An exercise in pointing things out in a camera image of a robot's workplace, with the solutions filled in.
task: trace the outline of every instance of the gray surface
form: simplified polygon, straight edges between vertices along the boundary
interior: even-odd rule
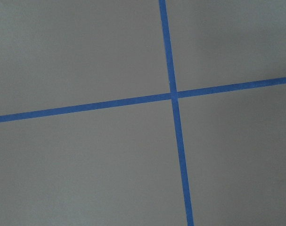
[[[196,226],[286,226],[286,85],[180,100]]]
[[[0,115],[168,91],[157,1],[0,0]]]
[[[0,226],[186,224],[170,101],[0,123]]]
[[[178,90],[286,77],[286,0],[167,0]]]

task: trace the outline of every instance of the horizontal blue line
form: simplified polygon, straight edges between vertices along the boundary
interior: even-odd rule
[[[244,82],[244,83],[238,83],[238,84],[232,84],[232,85],[202,88],[202,89],[179,91],[177,92],[177,95],[178,95],[178,98],[194,97],[194,96],[230,92],[230,91],[242,90],[242,89],[253,89],[253,88],[259,88],[259,87],[265,87],[265,86],[274,86],[274,85],[280,85],[280,84],[286,84],[286,77],[278,78],[278,79],[261,80],[261,81],[251,81],[251,82]]]
[[[99,103],[93,103],[93,104],[85,104],[85,105],[77,105],[77,106],[69,106],[69,107],[60,107],[60,108],[40,110],[40,111],[34,111],[34,112],[8,114],[8,115],[1,115],[0,122],[31,119],[31,118],[38,118],[38,117],[66,114],[66,113],[74,113],[74,112],[83,112],[83,111],[97,110],[97,109],[109,108],[109,107],[135,105],[135,104],[149,103],[149,102],[169,100],[169,99],[171,99],[170,93],[164,93],[164,94],[157,94],[157,95],[151,95],[151,96],[145,96],[145,97],[133,97],[133,98],[128,98],[128,99],[111,100],[111,101],[105,101],[105,102],[99,102]]]

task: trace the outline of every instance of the blue stripe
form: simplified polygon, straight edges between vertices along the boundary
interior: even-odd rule
[[[164,93],[164,94],[157,94],[157,95],[151,95],[151,96],[145,96],[145,97],[134,97],[134,98],[128,98],[128,99],[105,101],[105,102],[99,102],[99,103],[94,103],[94,104],[85,104],[85,105],[60,107],[60,108],[47,109],[47,110],[34,111],[34,112],[8,114],[8,115],[1,115],[0,122],[38,118],[38,117],[44,117],[44,116],[73,113],[73,112],[83,112],[83,111],[90,111],[90,110],[109,108],[109,107],[135,105],[135,104],[169,100],[169,99],[171,99],[170,93]]]
[[[186,157],[185,157],[185,149],[184,149],[181,121],[180,121],[180,108],[179,108],[178,97],[177,97],[176,81],[175,81],[174,66],[173,66],[173,56],[172,56],[172,48],[171,48],[170,32],[169,32],[168,16],[167,16],[165,0],[159,0],[159,6],[160,6],[160,13],[161,13],[162,27],[163,27],[163,39],[164,39],[165,52],[166,52],[166,61],[167,61],[167,69],[168,69],[168,77],[169,77],[169,85],[170,85],[170,92],[171,92],[173,117],[174,117],[174,127],[175,127],[177,149],[178,149],[179,161],[180,161],[180,174],[181,174],[181,181],[182,181],[182,189],[184,193],[187,223],[188,223],[188,226],[194,226],[193,211],[192,211],[192,206],[191,206],[191,197],[190,197],[190,189],[189,189],[189,182],[188,182],[187,165],[186,165]]]
[[[244,82],[244,83],[225,85],[225,86],[216,86],[216,87],[209,87],[209,88],[202,88],[202,89],[180,91],[177,94],[178,94],[178,98],[194,97],[194,96],[201,96],[201,95],[207,95],[207,94],[213,94],[213,93],[230,92],[230,91],[242,90],[242,89],[253,89],[253,88],[274,86],[274,85],[280,85],[280,84],[286,84],[286,77],[278,78],[278,79],[268,79],[268,80]]]

